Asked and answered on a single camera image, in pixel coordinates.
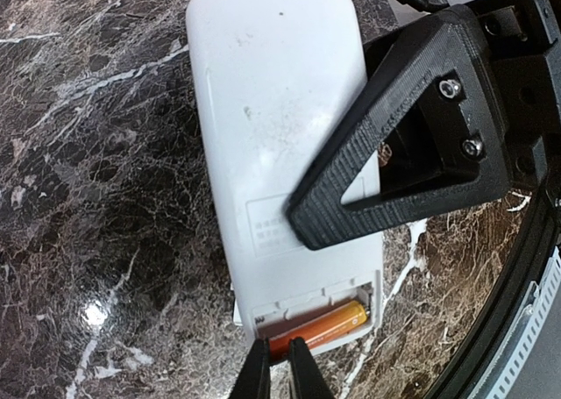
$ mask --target dark marble countertop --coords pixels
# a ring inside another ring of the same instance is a hole
[[[223,398],[245,357],[188,59],[189,0],[0,0],[0,399]],[[386,0],[354,0],[366,37]],[[421,397],[528,199],[386,233],[382,327],[317,358],[337,397]],[[288,368],[272,371],[287,397]]]

